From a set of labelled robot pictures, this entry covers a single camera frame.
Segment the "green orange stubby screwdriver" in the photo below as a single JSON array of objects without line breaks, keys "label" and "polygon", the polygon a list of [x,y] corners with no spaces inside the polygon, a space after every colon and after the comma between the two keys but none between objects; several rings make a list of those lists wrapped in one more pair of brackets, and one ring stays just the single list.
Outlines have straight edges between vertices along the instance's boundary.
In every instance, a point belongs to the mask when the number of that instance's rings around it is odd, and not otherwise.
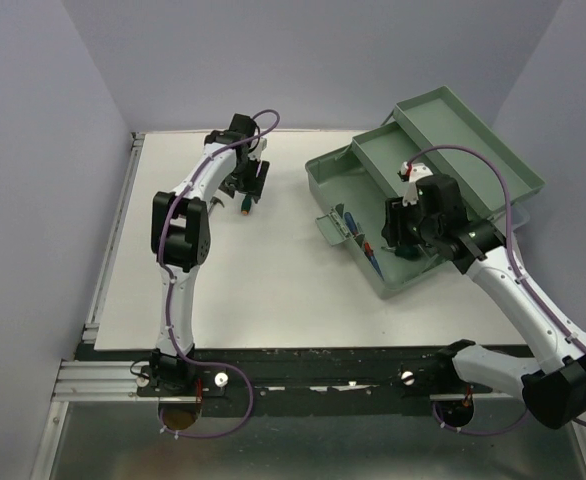
[{"label": "green orange stubby screwdriver", "polygon": [[252,198],[249,196],[246,196],[241,203],[241,213],[243,215],[248,215],[252,209]]}]

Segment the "grey translucent tool box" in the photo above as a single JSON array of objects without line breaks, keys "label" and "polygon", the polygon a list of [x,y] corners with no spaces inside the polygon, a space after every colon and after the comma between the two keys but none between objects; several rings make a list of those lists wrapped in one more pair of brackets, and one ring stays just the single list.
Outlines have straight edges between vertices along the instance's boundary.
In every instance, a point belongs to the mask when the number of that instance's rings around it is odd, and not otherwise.
[{"label": "grey translucent tool box", "polygon": [[305,169],[318,228],[382,299],[504,245],[505,206],[545,185],[447,86],[398,102],[384,125]]}]

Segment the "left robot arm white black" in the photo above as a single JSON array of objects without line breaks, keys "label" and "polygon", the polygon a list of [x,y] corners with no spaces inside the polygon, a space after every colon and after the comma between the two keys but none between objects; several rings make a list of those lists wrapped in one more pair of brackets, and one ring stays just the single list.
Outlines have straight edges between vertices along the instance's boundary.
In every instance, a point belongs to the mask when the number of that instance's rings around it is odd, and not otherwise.
[{"label": "left robot arm white black", "polygon": [[149,361],[149,384],[182,395],[196,388],[192,311],[195,281],[211,248],[215,194],[260,200],[270,163],[257,115],[236,113],[227,129],[204,140],[201,158],[186,178],[152,200],[151,251],[162,281],[162,327]]}]

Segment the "red blue screwdriver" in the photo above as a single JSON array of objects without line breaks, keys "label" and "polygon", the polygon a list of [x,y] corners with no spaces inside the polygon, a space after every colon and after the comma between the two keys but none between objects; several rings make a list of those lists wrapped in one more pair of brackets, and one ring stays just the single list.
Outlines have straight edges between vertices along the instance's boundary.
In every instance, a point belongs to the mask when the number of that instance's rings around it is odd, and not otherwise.
[{"label": "red blue screwdriver", "polygon": [[365,256],[367,257],[367,259],[369,260],[370,264],[372,265],[372,267],[374,268],[374,270],[376,271],[376,273],[383,278],[383,273],[382,273],[382,269],[377,261],[377,258],[375,256],[374,250],[372,249],[371,245],[369,244],[368,241],[365,241],[363,243],[363,251]]}]

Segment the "blue handled screwdriver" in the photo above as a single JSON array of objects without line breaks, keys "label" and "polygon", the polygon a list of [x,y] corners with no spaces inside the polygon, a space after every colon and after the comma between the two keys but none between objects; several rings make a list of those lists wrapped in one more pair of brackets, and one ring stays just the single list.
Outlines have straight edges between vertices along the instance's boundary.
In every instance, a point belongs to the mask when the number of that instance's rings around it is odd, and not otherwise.
[{"label": "blue handled screwdriver", "polygon": [[359,229],[358,229],[357,223],[355,222],[352,214],[348,211],[345,211],[344,215],[343,215],[343,219],[344,219],[344,223],[345,223],[346,227],[348,228],[350,234],[354,238],[357,238],[359,235]]}]

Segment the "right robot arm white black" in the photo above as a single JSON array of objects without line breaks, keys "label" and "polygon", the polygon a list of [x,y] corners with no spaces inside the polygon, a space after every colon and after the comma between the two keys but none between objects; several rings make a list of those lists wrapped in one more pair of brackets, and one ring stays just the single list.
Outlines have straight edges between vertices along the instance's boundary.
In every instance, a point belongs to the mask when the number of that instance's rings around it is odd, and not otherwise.
[{"label": "right robot arm white black", "polygon": [[385,202],[387,244],[431,247],[451,261],[491,297],[532,353],[518,358],[460,340],[442,350],[435,384],[447,392],[473,383],[508,394],[551,429],[577,420],[586,412],[586,332],[527,276],[491,222],[469,219],[454,178],[411,172],[401,179],[405,193]]}]

